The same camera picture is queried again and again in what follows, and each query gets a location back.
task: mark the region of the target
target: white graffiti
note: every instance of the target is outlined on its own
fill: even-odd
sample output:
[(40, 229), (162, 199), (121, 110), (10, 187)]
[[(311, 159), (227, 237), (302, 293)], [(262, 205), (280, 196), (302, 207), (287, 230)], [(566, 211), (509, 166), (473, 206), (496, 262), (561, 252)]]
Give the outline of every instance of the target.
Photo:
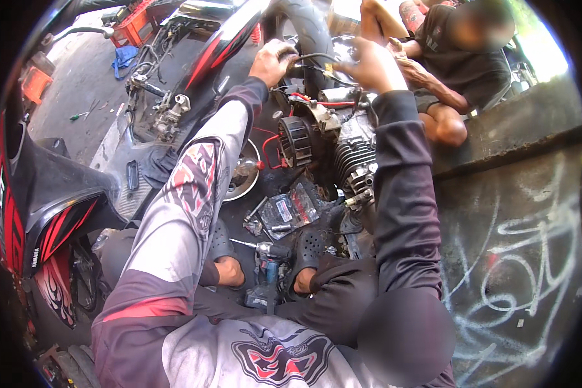
[[(542, 205), (548, 202), (548, 206), (519, 219), (498, 222), (500, 195), (496, 195), (487, 237), (471, 264), (458, 235), (459, 226), (454, 228), (454, 257), (445, 255), (441, 263), (444, 274), (442, 301), (458, 328), (453, 367), (459, 387), (482, 386), (521, 366), (535, 366), (548, 350), (548, 334), (574, 274), (581, 241), (578, 196), (573, 194), (563, 196), (562, 199), (560, 197), (560, 183), (564, 174), (565, 157), (559, 153), (554, 175), (545, 187), (530, 188), (520, 182), (520, 190), (528, 199)], [(552, 256), (551, 242), (558, 237), (561, 238), (563, 248), (559, 250), (560, 253)], [(449, 288), (446, 279), (444, 263), (448, 266), (460, 265), (464, 273), (452, 288)], [(478, 294), (474, 289), (476, 286), (470, 281), (474, 268), (482, 268), (483, 271)], [(515, 280), (503, 274), (512, 274), (513, 271), (529, 279), (529, 297), (521, 293), (514, 295), (509, 291), (498, 294), (488, 291), (493, 290), (494, 286), (509, 290), (510, 286), (514, 286), (510, 281)], [(463, 286), (468, 289), (468, 293), (472, 291), (475, 295), (476, 302), (469, 308), (465, 306), (470, 302), (461, 307), (456, 304), (456, 292)], [(539, 306), (545, 299), (548, 301), (544, 302), (541, 312)], [(532, 338), (528, 333), (525, 342), (504, 334), (507, 332), (505, 327), (509, 325), (513, 328), (523, 326), (522, 310), (531, 319), (535, 316), (541, 319), (543, 328), (535, 332)], [(480, 321), (479, 312), (493, 319)]]

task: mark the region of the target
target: mechanic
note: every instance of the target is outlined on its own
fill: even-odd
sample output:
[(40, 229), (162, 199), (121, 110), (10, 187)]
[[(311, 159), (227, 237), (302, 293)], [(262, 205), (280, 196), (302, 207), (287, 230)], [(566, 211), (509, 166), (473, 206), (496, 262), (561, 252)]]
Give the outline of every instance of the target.
[(458, 8), (436, 4), (411, 39), (388, 3), (362, 0), (362, 36), (381, 45), (390, 41), (405, 79), (416, 88), (428, 139), (461, 145), (467, 137), (461, 115), (489, 109), (510, 87), (511, 71), (501, 49), (514, 34), (509, 5), (504, 0), (476, 0)]
[[(218, 214), (254, 117), (295, 57), (279, 61), (295, 49), (274, 39), (257, 53), (248, 79), (227, 93), (186, 146), (137, 232), (115, 233), (103, 247), (106, 278), (112, 278), (108, 260), (120, 256), (118, 245), (127, 245), (128, 259), (118, 272), (115, 266), (118, 282), (92, 325), (102, 386), (386, 386), (353, 349), (359, 320), (390, 290), (420, 289), (440, 299), (441, 238), (431, 157), (413, 93), (388, 50), (363, 38), (354, 45), (358, 65), (334, 67), (379, 94), (376, 258), (323, 254), (318, 231), (303, 230), (292, 283), (294, 292), (313, 297), (282, 304), (276, 315), (239, 306), (202, 286), (244, 283)], [(434, 311), (423, 313), (428, 332), (416, 336), (410, 359), (436, 371), (426, 386), (454, 387), (450, 355), (428, 365), (435, 359), (435, 335), (423, 334), (439, 330), (431, 327)], [(410, 336), (387, 334), (400, 343)]]

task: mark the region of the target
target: graffiti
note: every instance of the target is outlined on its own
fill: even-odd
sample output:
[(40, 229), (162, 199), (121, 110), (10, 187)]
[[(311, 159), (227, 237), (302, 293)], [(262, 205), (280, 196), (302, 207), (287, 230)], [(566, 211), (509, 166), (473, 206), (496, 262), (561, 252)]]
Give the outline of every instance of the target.
[[(554, 174), (541, 189), (518, 182), (520, 192), (509, 195), (524, 196), (541, 209), (519, 219), (500, 220), (497, 188), (487, 236), (473, 260), (464, 249), (459, 224), (453, 228), (452, 251), (441, 263), (442, 301), (458, 328), (453, 367), (459, 387), (487, 385), (521, 366), (533, 367), (555, 351), (547, 352), (548, 335), (572, 280), (581, 240), (578, 195), (560, 193), (565, 164), (565, 156), (558, 153)], [(553, 250), (558, 240), (561, 249)], [(448, 273), (445, 266), (451, 267)], [(460, 278), (452, 278), (453, 266), (463, 272)], [(472, 274), (480, 275), (471, 280)], [(462, 289), (467, 302), (457, 303)], [(524, 321), (531, 319), (541, 322), (541, 330), (532, 336), (527, 332), (524, 341), (514, 330), (524, 330)]]

